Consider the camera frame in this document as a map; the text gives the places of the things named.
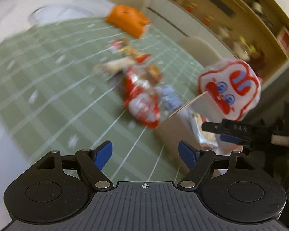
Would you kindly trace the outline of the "wooden display shelf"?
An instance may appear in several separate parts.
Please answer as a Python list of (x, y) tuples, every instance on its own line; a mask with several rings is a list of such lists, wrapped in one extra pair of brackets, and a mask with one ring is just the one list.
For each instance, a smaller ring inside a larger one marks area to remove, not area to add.
[(289, 67), (289, 16), (275, 0), (149, 0), (147, 14), (175, 41), (199, 37), (224, 58), (249, 59), (267, 84)]

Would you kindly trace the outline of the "white red bunny bag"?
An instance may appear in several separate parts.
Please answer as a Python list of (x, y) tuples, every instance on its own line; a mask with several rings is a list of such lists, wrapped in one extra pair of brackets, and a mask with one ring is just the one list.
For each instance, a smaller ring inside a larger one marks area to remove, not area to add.
[(208, 92), (227, 119), (240, 121), (260, 100), (261, 82), (240, 59), (223, 59), (198, 77), (198, 92)]

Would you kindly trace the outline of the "beige dining chair right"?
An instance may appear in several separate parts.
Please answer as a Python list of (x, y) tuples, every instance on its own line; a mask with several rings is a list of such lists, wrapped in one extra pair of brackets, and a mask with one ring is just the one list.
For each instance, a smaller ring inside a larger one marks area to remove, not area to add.
[(177, 44), (193, 56), (203, 67), (211, 66), (222, 60), (222, 56), (200, 37), (184, 37)]

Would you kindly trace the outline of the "large red snack bag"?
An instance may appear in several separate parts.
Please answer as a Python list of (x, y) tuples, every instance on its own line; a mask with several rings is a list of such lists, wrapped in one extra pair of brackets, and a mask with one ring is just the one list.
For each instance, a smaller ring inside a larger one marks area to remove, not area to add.
[(160, 123), (156, 86), (162, 78), (160, 68), (154, 63), (135, 65), (125, 70), (124, 106), (138, 122), (151, 129)]

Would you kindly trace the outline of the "orange paper box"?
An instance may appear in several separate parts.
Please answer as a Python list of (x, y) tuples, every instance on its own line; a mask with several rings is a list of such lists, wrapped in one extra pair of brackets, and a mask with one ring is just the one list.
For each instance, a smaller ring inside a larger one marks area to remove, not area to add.
[(105, 21), (136, 39), (142, 38), (151, 24), (146, 15), (127, 5), (114, 6)]

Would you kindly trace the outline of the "white round cake packet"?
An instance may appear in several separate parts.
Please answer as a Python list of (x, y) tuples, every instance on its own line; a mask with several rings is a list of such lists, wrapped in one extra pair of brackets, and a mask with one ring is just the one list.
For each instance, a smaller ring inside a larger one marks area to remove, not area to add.
[(208, 149), (218, 148), (218, 143), (216, 141), (215, 134), (202, 130), (202, 124), (208, 121), (206, 117), (203, 117), (200, 114), (192, 110), (189, 110), (188, 121), (191, 126), (191, 130), (194, 134), (194, 137), (197, 139), (201, 147)]

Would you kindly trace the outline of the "small red yellow snack packet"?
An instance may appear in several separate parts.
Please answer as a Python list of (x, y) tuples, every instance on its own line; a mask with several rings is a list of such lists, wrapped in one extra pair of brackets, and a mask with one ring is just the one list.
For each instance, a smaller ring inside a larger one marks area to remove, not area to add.
[(111, 50), (118, 53), (123, 53), (127, 57), (131, 57), (138, 64), (144, 63), (152, 55), (144, 53), (143, 51), (130, 45), (130, 41), (127, 38), (120, 38), (118, 40), (113, 40), (109, 44)]

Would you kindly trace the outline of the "beige cardboard gift box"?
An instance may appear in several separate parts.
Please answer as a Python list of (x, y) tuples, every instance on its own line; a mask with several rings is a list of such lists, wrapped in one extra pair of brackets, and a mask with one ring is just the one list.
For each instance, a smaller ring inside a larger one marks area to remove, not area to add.
[(200, 144), (191, 130), (191, 125), (188, 122), (189, 110), (200, 114), (210, 122), (220, 123), (224, 118), (223, 112), (215, 104), (211, 95), (205, 92), (173, 112), (155, 128), (155, 135), (165, 145), (165, 148), (169, 151), (170, 155), (179, 162), (181, 169), (184, 172), (188, 172), (188, 167), (179, 156), (179, 142), (183, 140), (194, 148), (198, 150), (201, 149)]

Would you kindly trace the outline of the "green grid tablecloth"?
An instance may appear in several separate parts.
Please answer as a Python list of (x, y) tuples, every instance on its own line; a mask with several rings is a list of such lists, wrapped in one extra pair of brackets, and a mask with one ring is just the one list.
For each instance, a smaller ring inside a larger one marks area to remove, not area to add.
[(124, 108), (120, 80), (93, 68), (121, 53), (124, 32), (103, 18), (42, 27), (0, 41), (0, 172), (14, 179), (51, 150), (113, 143), (103, 173), (117, 182), (179, 181), (183, 169)]

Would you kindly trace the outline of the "blue white candy packet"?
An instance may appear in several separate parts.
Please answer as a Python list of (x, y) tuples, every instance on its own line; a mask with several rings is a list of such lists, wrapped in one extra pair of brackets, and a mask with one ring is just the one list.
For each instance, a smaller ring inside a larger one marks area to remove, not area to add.
[(158, 87), (159, 95), (163, 104), (169, 112), (174, 112), (184, 105), (183, 98), (174, 90), (171, 85), (161, 85)]

